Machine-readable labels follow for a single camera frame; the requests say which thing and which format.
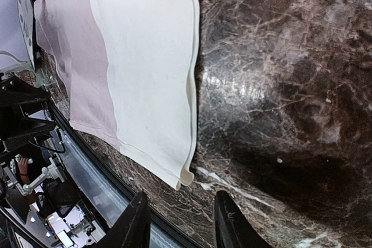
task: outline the black bar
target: black bar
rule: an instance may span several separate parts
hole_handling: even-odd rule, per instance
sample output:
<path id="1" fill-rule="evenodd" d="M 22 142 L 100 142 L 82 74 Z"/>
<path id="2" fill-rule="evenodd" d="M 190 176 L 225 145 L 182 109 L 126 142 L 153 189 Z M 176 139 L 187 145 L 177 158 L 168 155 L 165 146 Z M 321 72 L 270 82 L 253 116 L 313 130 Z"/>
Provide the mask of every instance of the black bar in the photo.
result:
<path id="1" fill-rule="evenodd" d="M 48 102 L 48 108 L 52 118 L 57 122 L 58 126 L 67 131 L 67 133 L 74 139 L 75 143 L 83 150 L 85 155 L 87 155 L 87 157 L 100 169 L 108 180 L 124 195 L 124 197 L 126 197 L 128 201 L 132 200 L 136 193 L 117 174 L 111 172 L 109 166 L 96 155 L 96 153 L 79 135 L 77 135 L 65 117 L 52 102 Z M 166 221 L 165 218 L 152 206 L 150 206 L 150 212 L 151 221 L 162 229 L 167 235 L 178 242 L 182 247 L 202 248 L 199 243 L 176 228 L 176 226 Z"/>

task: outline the black cable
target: black cable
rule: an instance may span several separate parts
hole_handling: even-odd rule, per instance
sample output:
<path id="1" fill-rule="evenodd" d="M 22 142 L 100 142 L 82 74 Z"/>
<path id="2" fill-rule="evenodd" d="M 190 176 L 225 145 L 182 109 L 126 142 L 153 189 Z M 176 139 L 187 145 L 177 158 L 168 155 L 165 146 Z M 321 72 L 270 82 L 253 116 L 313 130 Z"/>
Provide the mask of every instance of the black cable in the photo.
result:
<path id="1" fill-rule="evenodd" d="M 33 145 L 33 146 L 36 146 L 37 148 L 44 148 L 48 151 L 51 151 L 51 152 L 55 152 L 55 153 L 59 153 L 59 154 L 62 154 L 64 152 L 66 152 L 66 148 L 65 148 L 65 145 L 63 144 L 63 142 L 61 142 L 60 144 L 62 145 L 62 148 L 63 150 L 56 150 L 56 149 L 52 149 L 52 148 L 48 148 L 46 146 L 41 146 L 41 145 L 38 145 L 37 143 L 34 143 L 30 140 L 28 140 L 29 144 Z"/>

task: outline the marble countertop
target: marble countertop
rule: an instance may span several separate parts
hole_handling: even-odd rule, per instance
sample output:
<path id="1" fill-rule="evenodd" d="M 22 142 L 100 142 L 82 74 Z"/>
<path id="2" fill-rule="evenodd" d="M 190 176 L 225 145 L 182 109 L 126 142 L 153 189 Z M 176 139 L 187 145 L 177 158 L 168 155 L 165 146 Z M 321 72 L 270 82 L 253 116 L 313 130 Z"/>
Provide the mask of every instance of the marble countertop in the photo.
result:
<path id="1" fill-rule="evenodd" d="M 273 247 L 372 246 L 372 0 L 200 0 L 195 181 L 174 191 L 80 133 L 211 247 L 224 189 Z M 41 71 L 69 118 L 53 58 Z"/>

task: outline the folded towel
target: folded towel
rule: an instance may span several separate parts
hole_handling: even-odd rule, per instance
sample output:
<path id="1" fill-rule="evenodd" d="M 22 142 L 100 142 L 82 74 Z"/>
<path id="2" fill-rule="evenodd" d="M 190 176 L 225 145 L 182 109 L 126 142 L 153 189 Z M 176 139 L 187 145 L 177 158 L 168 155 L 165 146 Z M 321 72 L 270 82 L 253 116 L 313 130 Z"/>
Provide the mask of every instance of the folded towel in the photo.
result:
<path id="1" fill-rule="evenodd" d="M 198 0 L 37 0 L 37 42 L 54 56 L 70 125 L 174 189 L 196 146 Z"/>

